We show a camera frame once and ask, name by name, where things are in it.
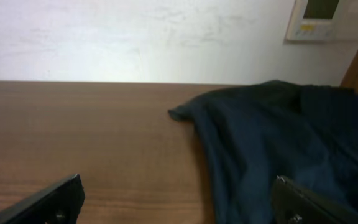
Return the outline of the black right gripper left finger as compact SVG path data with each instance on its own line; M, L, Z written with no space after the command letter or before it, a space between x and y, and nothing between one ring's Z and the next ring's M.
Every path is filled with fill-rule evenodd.
M0 224L76 224L84 201L80 175L74 174L0 211Z

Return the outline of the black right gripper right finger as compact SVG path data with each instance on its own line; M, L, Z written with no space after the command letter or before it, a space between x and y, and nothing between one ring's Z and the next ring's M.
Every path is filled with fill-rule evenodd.
M272 208L282 224L358 224L358 214L278 176L272 186Z

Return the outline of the dark blue shorts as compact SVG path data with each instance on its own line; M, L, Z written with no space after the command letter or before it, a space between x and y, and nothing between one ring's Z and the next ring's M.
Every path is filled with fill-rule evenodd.
M217 223L270 223L278 176L358 214L358 95L304 90L297 102L223 98L191 111Z

